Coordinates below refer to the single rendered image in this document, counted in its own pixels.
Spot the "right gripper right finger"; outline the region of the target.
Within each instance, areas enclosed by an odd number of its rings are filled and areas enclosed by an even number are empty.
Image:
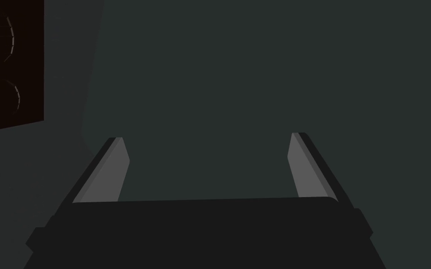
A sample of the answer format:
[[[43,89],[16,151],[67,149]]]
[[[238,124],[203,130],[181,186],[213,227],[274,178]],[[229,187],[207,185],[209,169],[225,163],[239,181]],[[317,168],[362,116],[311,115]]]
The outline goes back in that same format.
[[[307,133],[291,133],[287,160],[299,197],[329,197],[352,204]]]

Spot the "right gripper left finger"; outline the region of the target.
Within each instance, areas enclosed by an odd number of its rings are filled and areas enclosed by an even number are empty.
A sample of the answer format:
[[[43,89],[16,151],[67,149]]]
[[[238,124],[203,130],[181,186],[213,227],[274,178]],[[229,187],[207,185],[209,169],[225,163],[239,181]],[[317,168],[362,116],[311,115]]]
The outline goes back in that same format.
[[[129,164],[123,138],[108,138],[63,203],[116,202]]]

